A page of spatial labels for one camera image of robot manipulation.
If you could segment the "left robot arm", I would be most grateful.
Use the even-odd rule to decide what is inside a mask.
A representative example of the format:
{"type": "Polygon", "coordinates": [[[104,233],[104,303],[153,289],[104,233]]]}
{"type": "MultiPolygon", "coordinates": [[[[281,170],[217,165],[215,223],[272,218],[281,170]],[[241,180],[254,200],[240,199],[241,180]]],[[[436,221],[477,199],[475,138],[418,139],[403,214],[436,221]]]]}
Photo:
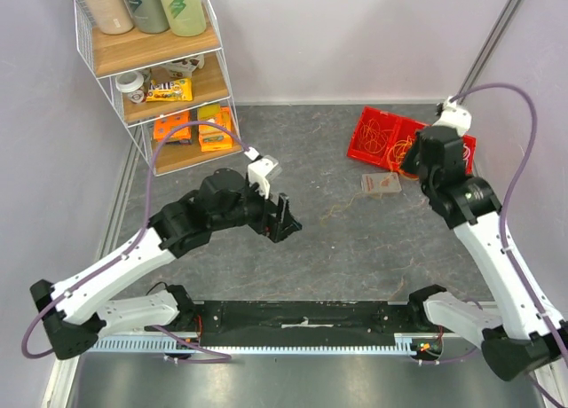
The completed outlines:
{"type": "Polygon", "coordinates": [[[259,183],[232,169],[218,169],[201,187],[164,206],[114,252],[69,279],[36,281],[30,293],[49,354],[78,357],[101,338],[146,326],[185,331],[194,322],[193,302],[182,286],[125,300],[116,295],[151,271],[209,243],[216,231],[248,226],[279,243],[302,225],[288,196],[272,200],[259,183]]]}

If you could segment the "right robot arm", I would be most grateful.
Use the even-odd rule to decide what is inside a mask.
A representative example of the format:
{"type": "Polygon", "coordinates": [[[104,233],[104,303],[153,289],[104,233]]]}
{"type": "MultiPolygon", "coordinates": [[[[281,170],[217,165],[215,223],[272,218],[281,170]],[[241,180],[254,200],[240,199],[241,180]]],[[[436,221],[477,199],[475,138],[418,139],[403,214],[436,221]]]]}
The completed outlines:
{"type": "Polygon", "coordinates": [[[567,321],[536,283],[504,223],[493,188],[466,171],[456,129],[417,131],[401,168],[418,176],[432,210],[465,246],[499,312],[462,302],[439,285],[409,296],[407,323],[416,331],[442,326],[479,348],[503,381],[557,361],[567,350],[567,321]]]}

